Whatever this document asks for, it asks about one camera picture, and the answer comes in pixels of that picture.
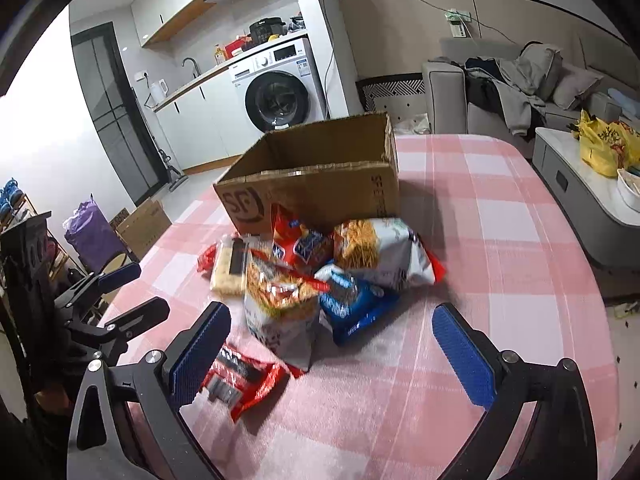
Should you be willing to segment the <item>clear pack of crackers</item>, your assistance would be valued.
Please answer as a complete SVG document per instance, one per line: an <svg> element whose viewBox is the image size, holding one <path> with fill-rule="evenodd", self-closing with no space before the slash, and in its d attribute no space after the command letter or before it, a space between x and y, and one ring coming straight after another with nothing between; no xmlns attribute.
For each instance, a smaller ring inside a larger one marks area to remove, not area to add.
<svg viewBox="0 0 640 480"><path fill-rule="evenodd" d="M246 244L242 237L221 237L216 245L209 289L220 296L242 296L245 290L246 256Z"/></svg>

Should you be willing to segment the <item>red white balloon glue bag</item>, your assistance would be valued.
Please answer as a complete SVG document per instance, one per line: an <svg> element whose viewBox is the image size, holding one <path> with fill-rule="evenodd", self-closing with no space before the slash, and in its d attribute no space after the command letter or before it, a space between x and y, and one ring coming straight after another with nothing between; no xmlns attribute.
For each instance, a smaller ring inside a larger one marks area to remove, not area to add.
<svg viewBox="0 0 640 480"><path fill-rule="evenodd" d="M198 391L206 391L210 400L228 408L232 422L254 408L288 377L305 375L300 368L265 362L239 352L231 344L224 344L209 367Z"/></svg>

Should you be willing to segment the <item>white noodle snack bag front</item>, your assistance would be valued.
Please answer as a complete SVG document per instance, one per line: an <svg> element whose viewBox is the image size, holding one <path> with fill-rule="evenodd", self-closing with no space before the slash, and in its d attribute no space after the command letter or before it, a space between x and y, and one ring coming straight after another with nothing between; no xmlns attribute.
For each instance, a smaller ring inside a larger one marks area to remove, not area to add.
<svg viewBox="0 0 640 480"><path fill-rule="evenodd" d="M244 312L250 333L278 359L304 374L311 367L320 295L329 285L250 249L245 267Z"/></svg>

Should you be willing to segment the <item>white noodle snack bag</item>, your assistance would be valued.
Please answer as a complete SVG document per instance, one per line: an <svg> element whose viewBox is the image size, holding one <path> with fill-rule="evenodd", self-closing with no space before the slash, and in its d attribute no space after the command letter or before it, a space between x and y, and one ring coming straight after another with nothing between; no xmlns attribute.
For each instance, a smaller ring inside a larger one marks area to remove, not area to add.
<svg viewBox="0 0 640 480"><path fill-rule="evenodd" d="M250 249L245 267L244 312L250 333L278 359L304 374L311 367L320 295L329 285Z"/></svg>
<svg viewBox="0 0 640 480"><path fill-rule="evenodd" d="M396 292L435 285L446 274L420 235L399 218L343 222L334 228L333 241L339 268Z"/></svg>

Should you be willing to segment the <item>dark red chips bag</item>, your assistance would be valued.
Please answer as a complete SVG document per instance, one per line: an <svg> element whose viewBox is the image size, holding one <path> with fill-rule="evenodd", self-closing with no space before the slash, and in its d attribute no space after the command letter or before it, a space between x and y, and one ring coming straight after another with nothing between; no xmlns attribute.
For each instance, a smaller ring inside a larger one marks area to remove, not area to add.
<svg viewBox="0 0 640 480"><path fill-rule="evenodd" d="M314 275L333 258L333 240L308 228L292 211L271 205L271 255L295 271Z"/></svg>

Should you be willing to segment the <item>blue cookie snack bag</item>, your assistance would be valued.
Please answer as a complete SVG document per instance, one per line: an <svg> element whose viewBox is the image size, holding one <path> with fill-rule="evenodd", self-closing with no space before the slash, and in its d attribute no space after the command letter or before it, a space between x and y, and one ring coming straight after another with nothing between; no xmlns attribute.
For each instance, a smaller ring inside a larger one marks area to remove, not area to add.
<svg viewBox="0 0 640 480"><path fill-rule="evenodd" d="M328 286L319 295L319 304L337 346L373 325L399 300L393 289L356 278L334 264L327 264L314 277Z"/></svg>

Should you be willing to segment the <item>purple plastic bag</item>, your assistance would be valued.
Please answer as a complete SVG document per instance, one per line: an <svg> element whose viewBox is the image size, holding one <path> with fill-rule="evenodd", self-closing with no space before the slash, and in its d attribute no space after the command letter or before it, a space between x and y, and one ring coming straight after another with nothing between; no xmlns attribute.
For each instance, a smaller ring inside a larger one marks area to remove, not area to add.
<svg viewBox="0 0 640 480"><path fill-rule="evenodd" d="M90 196L81 202L63 222L64 237L72 246L84 267L101 272L107 263L126 252L126 246L111 227L100 207Z"/></svg>

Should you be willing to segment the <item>cardboard box on floor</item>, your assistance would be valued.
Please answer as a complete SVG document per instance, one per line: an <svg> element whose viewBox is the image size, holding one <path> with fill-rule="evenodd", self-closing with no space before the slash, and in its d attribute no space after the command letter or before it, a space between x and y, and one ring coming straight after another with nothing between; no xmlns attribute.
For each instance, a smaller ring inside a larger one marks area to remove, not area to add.
<svg viewBox="0 0 640 480"><path fill-rule="evenodd" d="M119 211L110 225L131 252L142 259L171 227L171 221L162 203L148 198L131 214L127 209Z"/></svg>

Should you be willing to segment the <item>white kitchen base cabinets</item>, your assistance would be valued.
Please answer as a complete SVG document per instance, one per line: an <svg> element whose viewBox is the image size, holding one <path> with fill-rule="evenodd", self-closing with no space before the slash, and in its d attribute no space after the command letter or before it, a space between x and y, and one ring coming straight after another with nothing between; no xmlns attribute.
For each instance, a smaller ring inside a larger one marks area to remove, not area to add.
<svg viewBox="0 0 640 480"><path fill-rule="evenodd" d="M230 70L197 84L155 115L182 169L242 155L260 138L247 118Z"/></svg>

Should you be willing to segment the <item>white electric kettle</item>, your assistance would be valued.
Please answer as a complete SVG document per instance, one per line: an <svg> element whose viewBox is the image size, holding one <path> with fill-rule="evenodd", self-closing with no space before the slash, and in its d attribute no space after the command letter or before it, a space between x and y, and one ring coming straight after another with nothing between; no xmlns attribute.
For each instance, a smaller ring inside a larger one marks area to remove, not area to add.
<svg viewBox="0 0 640 480"><path fill-rule="evenodd" d="M162 104L168 97L168 84L163 79L153 81L150 84L150 95L155 106Z"/></svg>

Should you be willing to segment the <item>grey white coffee table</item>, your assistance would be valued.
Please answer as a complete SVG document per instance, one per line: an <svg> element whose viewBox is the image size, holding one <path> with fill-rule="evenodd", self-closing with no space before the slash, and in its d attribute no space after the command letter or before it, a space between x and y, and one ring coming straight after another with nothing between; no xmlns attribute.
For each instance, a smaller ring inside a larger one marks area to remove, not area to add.
<svg viewBox="0 0 640 480"><path fill-rule="evenodd" d="M624 202L617 180L585 164L568 131L538 128L533 163L588 257L605 268L637 271L639 213Z"/></svg>

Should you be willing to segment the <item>brown cardboard SF box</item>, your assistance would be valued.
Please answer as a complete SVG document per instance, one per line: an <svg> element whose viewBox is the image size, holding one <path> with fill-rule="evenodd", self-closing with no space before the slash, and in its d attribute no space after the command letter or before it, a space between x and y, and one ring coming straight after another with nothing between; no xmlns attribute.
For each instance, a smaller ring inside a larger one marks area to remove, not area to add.
<svg viewBox="0 0 640 480"><path fill-rule="evenodd" d="M241 234L270 235L275 204L324 232L347 220L398 217L390 118L370 113L268 132L214 189Z"/></svg>

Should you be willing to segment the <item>yellow plastic bag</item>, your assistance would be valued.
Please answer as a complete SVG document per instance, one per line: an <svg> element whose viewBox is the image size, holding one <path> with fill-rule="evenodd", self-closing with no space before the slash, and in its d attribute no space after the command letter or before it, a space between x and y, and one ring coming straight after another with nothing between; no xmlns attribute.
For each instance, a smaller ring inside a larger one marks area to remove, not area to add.
<svg viewBox="0 0 640 480"><path fill-rule="evenodd" d="M615 179L617 170L639 167L639 133L626 122L605 122L581 110L573 134L580 159L597 174Z"/></svg>

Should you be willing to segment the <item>grey sofa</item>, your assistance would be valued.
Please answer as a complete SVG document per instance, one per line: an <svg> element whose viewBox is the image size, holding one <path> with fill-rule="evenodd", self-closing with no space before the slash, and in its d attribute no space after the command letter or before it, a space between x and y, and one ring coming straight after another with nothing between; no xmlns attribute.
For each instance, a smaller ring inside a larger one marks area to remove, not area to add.
<svg viewBox="0 0 640 480"><path fill-rule="evenodd" d="M491 136L526 151L538 127L570 131L583 110L605 122L622 114L600 91L604 77L565 61L554 44L445 38L440 47L422 65L431 132Z"/></svg>

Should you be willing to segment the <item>wall power strip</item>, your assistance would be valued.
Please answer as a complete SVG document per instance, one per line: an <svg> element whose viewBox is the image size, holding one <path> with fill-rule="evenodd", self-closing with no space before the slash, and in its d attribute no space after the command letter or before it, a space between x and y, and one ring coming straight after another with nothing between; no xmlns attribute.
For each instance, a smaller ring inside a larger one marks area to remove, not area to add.
<svg viewBox="0 0 640 480"><path fill-rule="evenodd" d="M451 36L454 38L471 38L472 32L469 24L472 23L471 13L449 9L445 11L445 18L449 24Z"/></svg>

